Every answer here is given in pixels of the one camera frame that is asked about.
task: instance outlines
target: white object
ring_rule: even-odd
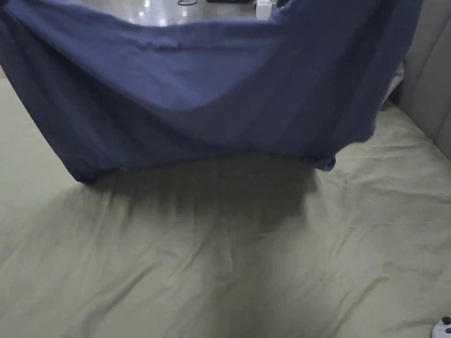
[[[256,14],[257,20],[268,20],[271,15],[271,0],[257,0]]]
[[[443,317],[432,329],[432,338],[451,338],[451,318]]]

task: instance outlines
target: navy blanket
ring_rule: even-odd
[[[2,0],[0,64],[73,177],[267,151],[332,169],[368,140],[422,0],[292,0],[268,22],[143,27]]]

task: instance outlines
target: game controller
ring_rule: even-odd
[[[443,317],[432,329],[431,338],[451,338],[451,318]]]

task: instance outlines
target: gray headboard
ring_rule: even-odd
[[[451,0],[424,0],[399,105],[451,159]]]

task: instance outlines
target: bed sheet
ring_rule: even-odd
[[[75,183],[0,80],[2,337],[426,338],[451,164],[396,107],[330,173],[252,154]]]

